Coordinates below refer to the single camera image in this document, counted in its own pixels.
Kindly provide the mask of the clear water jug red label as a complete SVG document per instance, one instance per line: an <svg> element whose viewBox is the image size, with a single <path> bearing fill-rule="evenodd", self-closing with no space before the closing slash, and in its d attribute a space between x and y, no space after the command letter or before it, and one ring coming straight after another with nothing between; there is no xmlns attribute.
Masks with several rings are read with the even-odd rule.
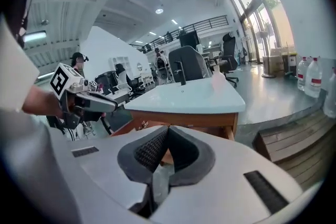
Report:
<svg viewBox="0 0 336 224"><path fill-rule="evenodd" d="M297 87L300 91L304 91L306 83L306 73L308 69L307 57L302 57L297 67Z"/></svg>
<svg viewBox="0 0 336 224"><path fill-rule="evenodd" d="M333 67L332 70L333 73L328 82L323 112L327 117L336 119L336 68Z"/></svg>
<svg viewBox="0 0 336 224"><path fill-rule="evenodd" d="M314 57L306 72L304 92L312 98L318 98L322 84L322 70L318 64L318 57Z"/></svg>

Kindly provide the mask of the black monitor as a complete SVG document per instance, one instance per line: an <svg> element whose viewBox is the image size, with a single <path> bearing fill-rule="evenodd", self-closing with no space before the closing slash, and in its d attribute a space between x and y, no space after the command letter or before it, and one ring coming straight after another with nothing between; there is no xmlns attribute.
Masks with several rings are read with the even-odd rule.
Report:
<svg viewBox="0 0 336 224"><path fill-rule="evenodd" d="M200 44L197 31L192 31L179 36L181 47L191 46L196 50L196 46Z"/></svg>

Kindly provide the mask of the white partition panel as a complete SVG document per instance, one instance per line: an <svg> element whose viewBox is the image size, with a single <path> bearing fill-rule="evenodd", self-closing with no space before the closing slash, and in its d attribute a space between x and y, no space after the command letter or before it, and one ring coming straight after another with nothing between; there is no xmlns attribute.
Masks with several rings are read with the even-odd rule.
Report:
<svg viewBox="0 0 336 224"><path fill-rule="evenodd" d="M97 26L93 26L88 38L80 43L80 52L89 58L83 67L89 80L114 70L118 63L124 66L130 79L151 74L145 54Z"/></svg>

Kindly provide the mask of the pale pink bottle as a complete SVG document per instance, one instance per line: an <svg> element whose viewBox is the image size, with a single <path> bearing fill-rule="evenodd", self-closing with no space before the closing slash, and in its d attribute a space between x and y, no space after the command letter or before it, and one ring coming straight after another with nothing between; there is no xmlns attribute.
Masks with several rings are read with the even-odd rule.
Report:
<svg viewBox="0 0 336 224"><path fill-rule="evenodd" d="M226 85L226 78L220 72L218 65L213 66L213 68L214 68L214 71L212 75L212 86L213 86L214 91L219 93Z"/></svg>

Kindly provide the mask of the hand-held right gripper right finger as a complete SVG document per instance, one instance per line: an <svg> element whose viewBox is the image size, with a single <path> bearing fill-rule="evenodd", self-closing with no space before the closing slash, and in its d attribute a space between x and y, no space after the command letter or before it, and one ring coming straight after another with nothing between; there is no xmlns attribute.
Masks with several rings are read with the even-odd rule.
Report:
<svg viewBox="0 0 336 224"><path fill-rule="evenodd" d="M254 171L287 202L302 194L287 172L248 146L181 126L178 129L207 143L215 153L215 164L197 184L171 188L154 213L156 223L252 224L268 218L270 211L244 176Z"/></svg>

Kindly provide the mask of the white ceramic sink top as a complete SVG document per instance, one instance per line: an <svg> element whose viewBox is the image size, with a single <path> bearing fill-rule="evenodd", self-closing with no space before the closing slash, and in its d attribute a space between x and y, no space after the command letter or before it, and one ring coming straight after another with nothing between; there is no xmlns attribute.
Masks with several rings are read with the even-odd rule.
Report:
<svg viewBox="0 0 336 224"><path fill-rule="evenodd" d="M212 78L157 86L124 106L127 110L183 114L224 114L245 111L246 104L226 82L218 93Z"/></svg>

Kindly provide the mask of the cardboard box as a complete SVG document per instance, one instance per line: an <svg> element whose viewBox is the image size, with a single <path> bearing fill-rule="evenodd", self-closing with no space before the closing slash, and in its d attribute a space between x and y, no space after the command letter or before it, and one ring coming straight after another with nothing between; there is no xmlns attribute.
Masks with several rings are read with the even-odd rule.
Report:
<svg viewBox="0 0 336 224"><path fill-rule="evenodd" d="M270 70L274 75L284 71L284 63L282 60L282 49L272 48L270 52Z"/></svg>

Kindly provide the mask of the wooden sink cabinet frame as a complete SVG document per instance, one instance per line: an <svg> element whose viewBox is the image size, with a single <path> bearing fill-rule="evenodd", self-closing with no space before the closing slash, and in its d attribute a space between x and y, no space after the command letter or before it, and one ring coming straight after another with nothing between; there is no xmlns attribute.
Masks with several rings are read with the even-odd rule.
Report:
<svg viewBox="0 0 336 224"><path fill-rule="evenodd" d="M183 114L183 113L163 113L145 112L132 110L131 115L134 120L158 121L162 125L176 125L182 127L227 127L230 126L234 132L237 130L238 113L224 114Z"/></svg>

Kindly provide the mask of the rectangular ceiling light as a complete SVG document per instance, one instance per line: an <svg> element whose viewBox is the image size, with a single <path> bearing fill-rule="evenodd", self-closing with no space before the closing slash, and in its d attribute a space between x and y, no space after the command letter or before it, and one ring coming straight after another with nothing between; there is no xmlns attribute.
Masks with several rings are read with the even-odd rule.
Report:
<svg viewBox="0 0 336 224"><path fill-rule="evenodd" d="M37 31L33 33L28 33L23 36L24 42L30 42L34 40L44 39L46 38L46 32L45 31Z"/></svg>

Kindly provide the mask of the black mezzanine railing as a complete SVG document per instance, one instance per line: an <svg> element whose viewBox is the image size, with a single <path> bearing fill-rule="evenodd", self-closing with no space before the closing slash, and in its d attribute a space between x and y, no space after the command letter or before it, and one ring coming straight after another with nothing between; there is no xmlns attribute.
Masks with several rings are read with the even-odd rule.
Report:
<svg viewBox="0 0 336 224"><path fill-rule="evenodd" d="M145 54L147 52L153 51L155 48L160 48L163 45L166 45L172 41L179 40L181 32L183 34L188 34L196 31L199 34L206 30L224 27L228 25L229 22L226 15L217 16L187 25L185 27L179 27L179 29L169 32L169 34L159 36L157 39L145 44L129 44L129 45Z"/></svg>

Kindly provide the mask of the yellow-lidded bin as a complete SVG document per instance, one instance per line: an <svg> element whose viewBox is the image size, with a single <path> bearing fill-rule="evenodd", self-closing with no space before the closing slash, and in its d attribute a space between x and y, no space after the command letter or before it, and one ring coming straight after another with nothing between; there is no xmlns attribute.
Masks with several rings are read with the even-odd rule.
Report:
<svg viewBox="0 0 336 224"><path fill-rule="evenodd" d="M296 76L297 71L297 53L285 52L282 54L285 76Z"/></svg>

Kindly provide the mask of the wooden slatted platform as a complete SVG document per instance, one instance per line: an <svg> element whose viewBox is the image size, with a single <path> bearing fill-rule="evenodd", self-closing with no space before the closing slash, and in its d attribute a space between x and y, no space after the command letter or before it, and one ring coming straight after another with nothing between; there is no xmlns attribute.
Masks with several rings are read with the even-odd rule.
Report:
<svg viewBox="0 0 336 224"><path fill-rule="evenodd" d="M253 147L306 190L326 177L336 155L336 119L319 110L297 121L259 131Z"/></svg>

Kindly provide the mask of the dark grey chair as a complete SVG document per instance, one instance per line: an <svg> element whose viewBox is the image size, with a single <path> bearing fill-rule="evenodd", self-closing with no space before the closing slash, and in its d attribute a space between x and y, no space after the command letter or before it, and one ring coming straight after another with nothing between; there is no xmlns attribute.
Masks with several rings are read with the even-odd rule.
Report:
<svg viewBox="0 0 336 224"><path fill-rule="evenodd" d="M175 82L181 82L182 75L178 70L183 70L185 81L209 78L203 56L191 46L172 50L168 58Z"/></svg>

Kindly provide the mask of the person's left forearm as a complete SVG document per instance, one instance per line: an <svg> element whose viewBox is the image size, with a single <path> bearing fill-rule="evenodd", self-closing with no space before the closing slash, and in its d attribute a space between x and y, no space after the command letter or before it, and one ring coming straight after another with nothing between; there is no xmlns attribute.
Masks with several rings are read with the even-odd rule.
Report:
<svg viewBox="0 0 336 224"><path fill-rule="evenodd" d="M24 101L22 110L33 115L56 116L63 118L57 97L50 91L44 91L33 85Z"/></svg>

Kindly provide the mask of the black office chair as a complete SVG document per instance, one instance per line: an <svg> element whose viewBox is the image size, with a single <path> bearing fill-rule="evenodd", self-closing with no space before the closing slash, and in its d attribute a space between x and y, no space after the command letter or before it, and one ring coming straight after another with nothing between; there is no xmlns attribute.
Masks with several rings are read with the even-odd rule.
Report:
<svg viewBox="0 0 336 224"><path fill-rule="evenodd" d="M227 33L223 36L223 51L219 57L219 70L224 74L227 81L231 82L234 88L237 87L239 79L237 77L229 77L228 74L235 71L238 67L238 62L234 57L236 39Z"/></svg>

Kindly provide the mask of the white office chair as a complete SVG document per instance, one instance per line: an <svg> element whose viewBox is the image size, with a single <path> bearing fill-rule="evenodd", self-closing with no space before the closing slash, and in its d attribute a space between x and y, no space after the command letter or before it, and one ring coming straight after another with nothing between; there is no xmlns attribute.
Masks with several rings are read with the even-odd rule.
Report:
<svg viewBox="0 0 336 224"><path fill-rule="evenodd" d="M130 96L142 95L145 92L143 82L139 79L130 79L127 71L121 63L115 65L115 73L117 76L117 89L126 91Z"/></svg>

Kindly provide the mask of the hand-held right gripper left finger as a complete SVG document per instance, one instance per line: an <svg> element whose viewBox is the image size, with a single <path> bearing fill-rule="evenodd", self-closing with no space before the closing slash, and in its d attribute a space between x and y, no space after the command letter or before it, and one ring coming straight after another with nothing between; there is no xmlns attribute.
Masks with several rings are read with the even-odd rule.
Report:
<svg viewBox="0 0 336 224"><path fill-rule="evenodd" d="M156 126L112 138L70 142L51 130L52 167L61 193L52 199L56 224L168 224L152 194L150 153L167 128Z"/></svg>

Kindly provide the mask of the black faucet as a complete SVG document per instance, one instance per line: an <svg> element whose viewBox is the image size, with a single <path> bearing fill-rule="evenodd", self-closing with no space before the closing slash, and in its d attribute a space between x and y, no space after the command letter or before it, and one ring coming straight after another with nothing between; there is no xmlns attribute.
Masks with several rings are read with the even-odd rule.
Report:
<svg viewBox="0 0 336 224"><path fill-rule="evenodd" d="M175 61L176 63L176 70L174 71L180 78L180 83L182 86L186 85L186 79L183 69L183 64L180 61Z"/></svg>

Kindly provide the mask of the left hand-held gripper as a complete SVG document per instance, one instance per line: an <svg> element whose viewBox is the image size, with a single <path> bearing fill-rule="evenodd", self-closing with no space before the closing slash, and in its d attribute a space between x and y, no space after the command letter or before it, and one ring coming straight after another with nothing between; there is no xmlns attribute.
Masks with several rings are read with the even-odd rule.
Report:
<svg viewBox="0 0 336 224"><path fill-rule="evenodd" d="M84 111L110 113L118 103L98 92L89 91L89 82L74 68L59 63L50 81L62 111L64 127L75 129L83 120Z"/></svg>

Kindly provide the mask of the grey round platform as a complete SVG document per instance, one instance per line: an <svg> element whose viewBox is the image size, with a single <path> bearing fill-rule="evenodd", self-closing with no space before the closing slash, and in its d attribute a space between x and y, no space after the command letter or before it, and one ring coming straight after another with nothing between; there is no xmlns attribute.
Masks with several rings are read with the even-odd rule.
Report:
<svg viewBox="0 0 336 224"><path fill-rule="evenodd" d="M239 125L273 121L323 106L324 89L318 98L312 98L297 88L294 78L264 78L262 74L261 65L241 66L234 71L239 78L236 90L246 104L245 111L239 113Z"/></svg>

